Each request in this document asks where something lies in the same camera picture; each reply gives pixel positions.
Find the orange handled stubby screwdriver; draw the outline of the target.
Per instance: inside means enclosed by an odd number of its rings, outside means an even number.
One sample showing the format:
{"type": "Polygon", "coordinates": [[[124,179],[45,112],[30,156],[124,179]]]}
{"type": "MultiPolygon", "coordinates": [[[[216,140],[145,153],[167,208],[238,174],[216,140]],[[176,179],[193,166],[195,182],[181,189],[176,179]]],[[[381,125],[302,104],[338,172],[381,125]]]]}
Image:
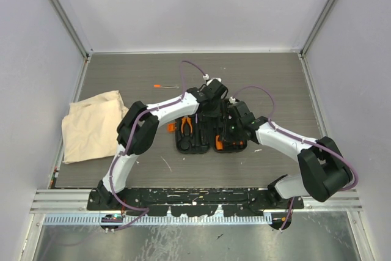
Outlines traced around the orange handled stubby screwdriver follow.
{"type": "Polygon", "coordinates": [[[215,146],[216,146],[216,150],[223,150],[224,149],[223,142],[220,140],[219,135],[217,135],[215,137],[215,146]]]}

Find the orange black pliers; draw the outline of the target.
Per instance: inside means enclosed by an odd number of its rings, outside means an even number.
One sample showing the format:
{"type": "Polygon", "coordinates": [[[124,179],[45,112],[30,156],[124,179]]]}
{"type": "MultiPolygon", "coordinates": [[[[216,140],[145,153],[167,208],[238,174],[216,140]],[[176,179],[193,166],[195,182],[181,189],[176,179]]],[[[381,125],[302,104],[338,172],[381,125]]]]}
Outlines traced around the orange black pliers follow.
{"type": "Polygon", "coordinates": [[[184,116],[181,118],[180,130],[183,136],[192,136],[193,126],[192,126],[192,120],[189,116],[184,116]]]}

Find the black plastic tool case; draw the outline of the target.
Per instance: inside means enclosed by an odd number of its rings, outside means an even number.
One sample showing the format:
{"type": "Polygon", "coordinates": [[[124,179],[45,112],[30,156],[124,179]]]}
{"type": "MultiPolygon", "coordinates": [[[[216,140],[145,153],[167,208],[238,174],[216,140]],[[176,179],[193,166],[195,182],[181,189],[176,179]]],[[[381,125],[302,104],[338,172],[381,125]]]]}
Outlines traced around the black plastic tool case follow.
{"type": "Polygon", "coordinates": [[[247,149],[247,141],[239,141],[237,143],[229,143],[223,140],[223,130],[225,119],[227,118],[228,99],[222,101],[221,113],[217,118],[208,118],[199,115],[199,122],[195,124],[195,115],[190,115],[192,120],[193,134],[192,136],[183,136],[181,134],[181,118],[174,122],[177,124],[177,130],[173,132],[175,135],[175,146],[182,154],[204,154],[213,149],[217,153],[238,153],[247,149]],[[216,150],[215,137],[219,135],[223,142],[224,149],[216,150]]]}

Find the orange small tool piece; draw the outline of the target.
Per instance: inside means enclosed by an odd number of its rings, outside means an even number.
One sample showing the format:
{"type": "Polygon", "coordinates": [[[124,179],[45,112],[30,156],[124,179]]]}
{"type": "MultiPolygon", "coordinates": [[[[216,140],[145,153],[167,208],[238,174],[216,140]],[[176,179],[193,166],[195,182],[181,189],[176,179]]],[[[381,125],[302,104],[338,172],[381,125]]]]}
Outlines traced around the orange small tool piece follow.
{"type": "Polygon", "coordinates": [[[169,123],[167,125],[167,131],[170,132],[170,133],[173,133],[177,130],[177,124],[175,122],[173,123],[169,123]]]}

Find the orange handled thin pick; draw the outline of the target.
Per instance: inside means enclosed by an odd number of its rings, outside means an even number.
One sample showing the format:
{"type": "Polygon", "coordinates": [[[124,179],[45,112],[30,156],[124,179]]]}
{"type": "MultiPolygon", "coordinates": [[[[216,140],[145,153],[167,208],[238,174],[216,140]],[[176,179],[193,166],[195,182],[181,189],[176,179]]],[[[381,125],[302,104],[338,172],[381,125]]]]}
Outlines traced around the orange handled thin pick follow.
{"type": "Polygon", "coordinates": [[[153,87],[157,89],[179,89],[179,86],[162,86],[160,84],[155,84],[153,87]]]}

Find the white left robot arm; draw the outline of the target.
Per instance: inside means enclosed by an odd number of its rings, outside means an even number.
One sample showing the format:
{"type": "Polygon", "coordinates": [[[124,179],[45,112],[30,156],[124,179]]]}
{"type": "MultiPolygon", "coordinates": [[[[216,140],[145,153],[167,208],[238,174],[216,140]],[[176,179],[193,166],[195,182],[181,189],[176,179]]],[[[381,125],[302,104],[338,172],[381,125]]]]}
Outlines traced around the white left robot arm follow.
{"type": "Polygon", "coordinates": [[[141,101],[133,103],[117,127],[117,151],[107,174],[99,182],[91,202],[99,208],[118,209],[124,205],[131,210],[144,211],[132,207],[122,200],[121,192],[139,155],[153,144],[159,127],[180,117],[215,110],[228,89],[219,78],[209,80],[200,88],[190,88],[180,96],[160,103],[145,105],[141,101]]]}

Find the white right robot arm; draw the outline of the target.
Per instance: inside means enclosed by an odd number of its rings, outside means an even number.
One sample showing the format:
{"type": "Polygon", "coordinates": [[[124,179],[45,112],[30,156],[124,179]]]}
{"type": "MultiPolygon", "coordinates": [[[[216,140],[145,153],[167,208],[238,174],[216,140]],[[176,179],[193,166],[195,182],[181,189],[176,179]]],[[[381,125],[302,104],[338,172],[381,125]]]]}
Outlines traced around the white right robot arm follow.
{"type": "Polygon", "coordinates": [[[268,201],[282,208],[290,198],[310,196],[325,202],[338,191],[357,184],[358,176],[341,155],[336,143],[300,136],[274,124],[267,117],[256,118],[245,102],[230,98],[227,102],[224,139],[252,141],[270,147],[299,165],[296,175],[283,175],[268,185],[268,201]]]}

